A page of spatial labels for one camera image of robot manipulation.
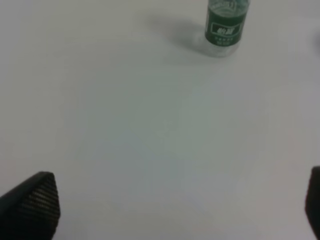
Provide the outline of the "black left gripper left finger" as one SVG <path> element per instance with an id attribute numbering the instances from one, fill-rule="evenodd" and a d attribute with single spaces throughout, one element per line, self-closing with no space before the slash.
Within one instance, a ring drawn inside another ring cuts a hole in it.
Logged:
<path id="1" fill-rule="evenodd" d="M 40 171 L 0 197 L 0 238 L 51 240 L 60 217 L 55 175 Z"/>

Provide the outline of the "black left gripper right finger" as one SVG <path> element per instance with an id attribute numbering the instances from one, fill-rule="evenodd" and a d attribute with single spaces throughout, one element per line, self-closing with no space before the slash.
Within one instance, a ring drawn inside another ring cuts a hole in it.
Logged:
<path id="1" fill-rule="evenodd" d="M 320 240 L 320 167 L 311 170 L 305 198 L 305 213 L 317 240 Z"/>

